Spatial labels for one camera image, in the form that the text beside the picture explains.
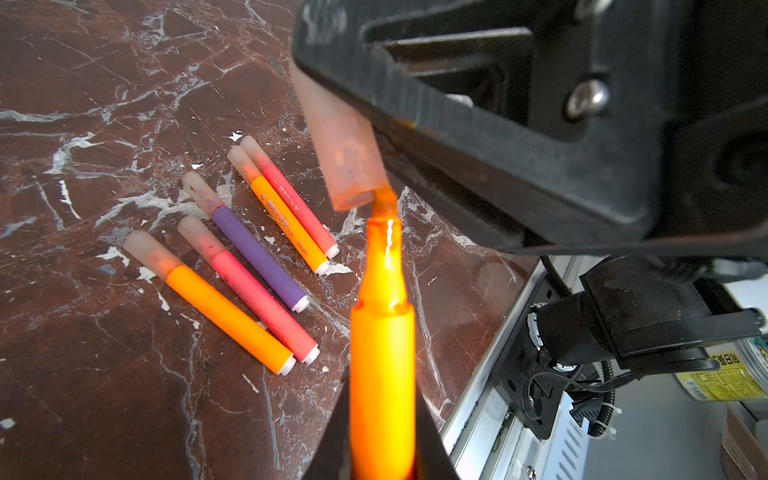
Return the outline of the orange marker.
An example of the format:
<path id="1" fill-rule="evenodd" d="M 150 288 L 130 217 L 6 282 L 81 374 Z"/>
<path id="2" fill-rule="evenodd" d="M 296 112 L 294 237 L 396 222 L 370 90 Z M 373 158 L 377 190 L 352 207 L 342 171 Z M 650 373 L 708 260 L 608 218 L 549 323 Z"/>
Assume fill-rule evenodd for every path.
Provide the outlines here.
<path id="1" fill-rule="evenodd" d="M 163 279 L 272 373 L 286 376 L 291 372 L 296 364 L 293 354 L 189 267 L 176 266 Z"/>
<path id="2" fill-rule="evenodd" d="M 317 275 L 324 274 L 329 260 L 268 180 L 257 176 L 250 188 L 308 267 Z"/>
<path id="3" fill-rule="evenodd" d="M 374 192 L 366 268 L 351 310 L 349 442 L 354 479 L 411 479 L 416 440 L 415 320 L 397 196 Z"/>

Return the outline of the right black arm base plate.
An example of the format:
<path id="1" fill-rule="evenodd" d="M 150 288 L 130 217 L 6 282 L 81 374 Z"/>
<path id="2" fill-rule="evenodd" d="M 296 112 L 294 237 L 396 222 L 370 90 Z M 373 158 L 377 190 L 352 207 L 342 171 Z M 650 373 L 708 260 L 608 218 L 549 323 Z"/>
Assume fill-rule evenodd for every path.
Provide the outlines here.
<path id="1" fill-rule="evenodd" d="M 617 389 L 646 376 L 719 370 L 708 348 L 759 337 L 767 317 L 742 307 L 728 283 L 766 275 L 760 261 L 706 257 L 607 257 L 573 292 L 543 260 L 546 275 L 492 370 L 512 413 L 540 440 L 550 437 L 563 394 L 603 404 L 590 426 L 607 430 Z"/>

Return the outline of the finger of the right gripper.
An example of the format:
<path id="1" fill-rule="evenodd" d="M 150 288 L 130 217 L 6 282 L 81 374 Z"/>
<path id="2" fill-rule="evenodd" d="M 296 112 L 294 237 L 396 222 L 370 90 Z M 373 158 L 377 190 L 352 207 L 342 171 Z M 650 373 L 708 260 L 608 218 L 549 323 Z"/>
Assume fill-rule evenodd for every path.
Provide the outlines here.
<path id="1" fill-rule="evenodd" d="M 677 1 L 306 1 L 298 67 L 475 243 L 613 250 L 662 213 Z"/>

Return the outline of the translucent pen cap five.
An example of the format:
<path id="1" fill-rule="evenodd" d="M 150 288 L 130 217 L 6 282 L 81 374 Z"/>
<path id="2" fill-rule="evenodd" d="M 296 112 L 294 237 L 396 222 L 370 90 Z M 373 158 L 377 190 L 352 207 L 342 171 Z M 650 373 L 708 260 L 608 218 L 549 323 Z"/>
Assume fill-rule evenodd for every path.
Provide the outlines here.
<path id="1" fill-rule="evenodd" d="M 185 216 L 178 223 L 177 230 L 209 264 L 218 254 L 226 251 L 225 246 L 197 217 Z"/>

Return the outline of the purple marker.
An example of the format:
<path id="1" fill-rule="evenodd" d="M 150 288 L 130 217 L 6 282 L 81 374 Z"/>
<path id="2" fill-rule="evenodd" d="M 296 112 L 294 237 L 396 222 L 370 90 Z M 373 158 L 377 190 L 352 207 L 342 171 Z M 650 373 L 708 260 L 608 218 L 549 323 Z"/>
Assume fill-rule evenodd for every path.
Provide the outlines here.
<path id="1" fill-rule="evenodd" d="M 211 219 L 291 311 L 301 313 L 309 306 L 308 295 L 228 207 L 215 208 Z"/>

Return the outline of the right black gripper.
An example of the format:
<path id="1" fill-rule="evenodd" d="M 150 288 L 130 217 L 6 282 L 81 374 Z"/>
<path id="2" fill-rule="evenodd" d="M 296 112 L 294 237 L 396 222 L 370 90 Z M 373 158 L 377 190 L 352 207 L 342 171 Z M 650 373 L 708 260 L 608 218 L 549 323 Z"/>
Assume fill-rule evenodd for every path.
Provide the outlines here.
<path id="1" fill-rule="evenodd" d="M 767 272 L 767 5 L 538 1 L 527 126 L 556 157 L 526 224 L 672 278 Z"/>

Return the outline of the pink marker group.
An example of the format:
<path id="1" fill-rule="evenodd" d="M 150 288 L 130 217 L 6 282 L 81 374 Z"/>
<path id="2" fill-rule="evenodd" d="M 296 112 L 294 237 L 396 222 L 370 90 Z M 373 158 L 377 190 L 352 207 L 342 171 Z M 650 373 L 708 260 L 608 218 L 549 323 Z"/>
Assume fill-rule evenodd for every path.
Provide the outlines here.
<path id="1" fill-rule="evenodd" d="M 318 343 L 229 251 L 215 252 L 206 261 L 299 361 L 309 365 L 317 359 Z"/>

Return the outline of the translucent pen cap three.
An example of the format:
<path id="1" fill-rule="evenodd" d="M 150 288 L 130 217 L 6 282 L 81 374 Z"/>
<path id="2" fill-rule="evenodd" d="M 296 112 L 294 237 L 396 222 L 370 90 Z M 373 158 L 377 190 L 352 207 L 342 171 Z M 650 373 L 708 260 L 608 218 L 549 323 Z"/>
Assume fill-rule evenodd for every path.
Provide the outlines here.
<path id="1" fill-rule="evenodd" d="M 227 159 L 235 167 L 243 180 L 250 185 L 262 173 L 243 148 L 235 145 L 227 152 Z"/>

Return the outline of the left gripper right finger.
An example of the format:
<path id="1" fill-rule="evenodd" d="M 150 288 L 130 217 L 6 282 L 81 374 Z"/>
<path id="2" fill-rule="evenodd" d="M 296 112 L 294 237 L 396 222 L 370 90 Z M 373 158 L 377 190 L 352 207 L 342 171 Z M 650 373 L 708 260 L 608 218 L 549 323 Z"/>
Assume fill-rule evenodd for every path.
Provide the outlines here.
<path id="1" fill-rule="evenodd" d="M 420 389 L 416 390 L 415 412 L 415 478 L 458 480 Z"/>

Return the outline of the translucent pen cap six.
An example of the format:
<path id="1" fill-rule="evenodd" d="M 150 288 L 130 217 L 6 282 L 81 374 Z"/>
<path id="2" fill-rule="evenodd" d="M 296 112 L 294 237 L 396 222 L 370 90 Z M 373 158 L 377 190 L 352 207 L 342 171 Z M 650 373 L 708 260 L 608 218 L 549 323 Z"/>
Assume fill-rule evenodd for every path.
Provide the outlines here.
<path id="1" fill-rule="evenodd" d="M 260 171 L 273 164 L 269 155 L 252 136 L 242 137 L 239 146 L 246 152 Z"/>

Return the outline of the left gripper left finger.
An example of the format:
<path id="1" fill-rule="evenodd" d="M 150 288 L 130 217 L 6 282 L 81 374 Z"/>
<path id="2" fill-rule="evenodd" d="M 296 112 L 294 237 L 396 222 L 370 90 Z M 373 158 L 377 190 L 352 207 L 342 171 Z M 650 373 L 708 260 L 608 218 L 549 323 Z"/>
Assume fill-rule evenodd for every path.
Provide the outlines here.
<path id="1" fill-rule="evenodd" d="M 349 372 L 342 375 L 340 395 L 318 448 L 303 475 L 304 480 L 350 480 L 352 460 L 349 445 Z"/>

